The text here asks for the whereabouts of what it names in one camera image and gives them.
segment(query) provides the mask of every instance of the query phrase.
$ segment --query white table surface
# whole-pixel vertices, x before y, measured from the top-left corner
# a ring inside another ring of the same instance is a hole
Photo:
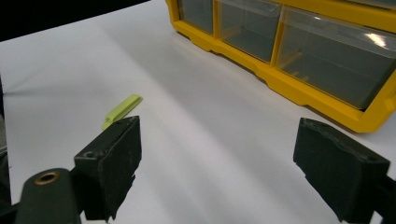
[[[111,223],[339,223],[292,160],[299,119],[330,122],[194,46],[163,0],[1,42],[0,73],[14,203],[31,175],[72,169],[136,93],[143,160]],[[396,162],[395,124],[340,130]]]

